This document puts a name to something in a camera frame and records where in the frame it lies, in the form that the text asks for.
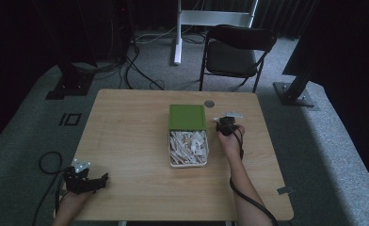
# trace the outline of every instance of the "gray carpet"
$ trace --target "gray carpet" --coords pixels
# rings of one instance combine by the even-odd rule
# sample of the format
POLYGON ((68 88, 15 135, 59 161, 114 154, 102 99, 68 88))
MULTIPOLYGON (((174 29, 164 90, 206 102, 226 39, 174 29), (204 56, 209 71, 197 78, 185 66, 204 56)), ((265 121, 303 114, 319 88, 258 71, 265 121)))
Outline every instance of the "gray carpet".
MULTIPOLYGON (((284 181, 295 190, 290 194, 295 217, 281 225, 369 225, 369 174, 323 88, 313 83, 307 87, 319 110, 283 106, 273 88, 273 82, 293 81, 293 76, 282 76, 281 72, 296 45, 296 40, 278 39, 266 58, 256 92, 284 181)), ((172 65, 172 39, 138 46, 136 65, 158 84, 168 90, 198 90, 202 45, 184 42, 179 66, 172 65)), ((131 47, 129 56, 134 55, 131 47)), ((88 96, 67 96, 59 101, 45 100, 58 82, 58 68, 50 69, 39 79, 0 136, 0 225, 31 225, 36 207, 53 179, 39 170, 40 157, 57 151, 63 156, 63 166, 71 164, 98 90, 128 89, 123 72, 124 68, 120 72, 96 74, 88 96), (60 125, 64 114, 81 114, 81 118, 75 126, 60 125)), ((134 89, 157 89, 135 70, 129 72, 128 80, 134 89)), ((206 77, 203 90, 250 92, 254 79, 239 87, 241 81, 206 77)), ((56 161, 50 156, 44 165, 53 170, 56 161)), ((50 194, 40 209, 38 225, 51 224, 53 206, 50 194)))

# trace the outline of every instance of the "chair backrest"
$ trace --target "chair backrest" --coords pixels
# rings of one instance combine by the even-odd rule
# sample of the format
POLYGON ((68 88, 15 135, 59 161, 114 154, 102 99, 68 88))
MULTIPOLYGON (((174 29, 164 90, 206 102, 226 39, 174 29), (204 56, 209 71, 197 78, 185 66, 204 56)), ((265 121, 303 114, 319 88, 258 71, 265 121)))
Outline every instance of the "chair backrest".
POLYGON ((234 48, 270 52, 276 43, 276 34, 268 29, 254 29, 221 24, 211 28, 206 42, 210 39, 222 41, 234 48))

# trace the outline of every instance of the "black curtain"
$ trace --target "black curtain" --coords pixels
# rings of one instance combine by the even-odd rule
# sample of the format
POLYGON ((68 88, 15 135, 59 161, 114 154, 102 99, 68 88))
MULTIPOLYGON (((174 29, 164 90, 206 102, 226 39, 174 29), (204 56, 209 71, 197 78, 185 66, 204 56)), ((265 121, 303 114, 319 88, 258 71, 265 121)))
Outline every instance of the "black curtain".
POLYGON ((320 1, 283 73, 310 68, 369 170, 369 1, 320 1))
POLYGON ((0 133, 39 76, 56 64, 44 32, 31 1, 0 1, 0 133))
MULTIPOLYGON (((259 0, 253 27, 268 28, 280 36, 298 39, 311 19, 319 0, 259 0)), ((253 0, 184 0, 182 9, 249 12, 253 0)), ((135 24, 139 29, 176 25, 177 1, 135 0, 135 24)))

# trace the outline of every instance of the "small round object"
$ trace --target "small round object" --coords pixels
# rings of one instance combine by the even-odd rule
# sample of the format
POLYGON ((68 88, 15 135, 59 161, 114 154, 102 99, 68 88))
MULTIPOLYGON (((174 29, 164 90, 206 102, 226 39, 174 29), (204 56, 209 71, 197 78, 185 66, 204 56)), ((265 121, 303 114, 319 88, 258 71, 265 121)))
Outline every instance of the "small round object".
POLYGON ((204 106, 211 108, 215 106, 215 103, 213 101, 208 100, 204 102, 204 106))

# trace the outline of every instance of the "black controller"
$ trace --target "black controller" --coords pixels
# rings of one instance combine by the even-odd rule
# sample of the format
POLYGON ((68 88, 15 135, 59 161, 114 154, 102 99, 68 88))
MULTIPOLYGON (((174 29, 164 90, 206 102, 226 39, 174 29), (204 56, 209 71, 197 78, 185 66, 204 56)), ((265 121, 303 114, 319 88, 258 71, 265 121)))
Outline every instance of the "black controller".
POLYGON ((67 190, 72 193, 79 195, 84 192, 99 190, 105 187, 105 183, 108 180, 108 173, 99 179, 88 179, 88 169, 84 169, 80 172, 76 172, 74 167, 64 173, 64 180, 66 183, 67 190))
POLYGON ((223 117, 217 121, 217 131, 220 131, 225 137, 232 134, 236 129, 238 129, 238 125, 235 124, 234 117, 223 117))

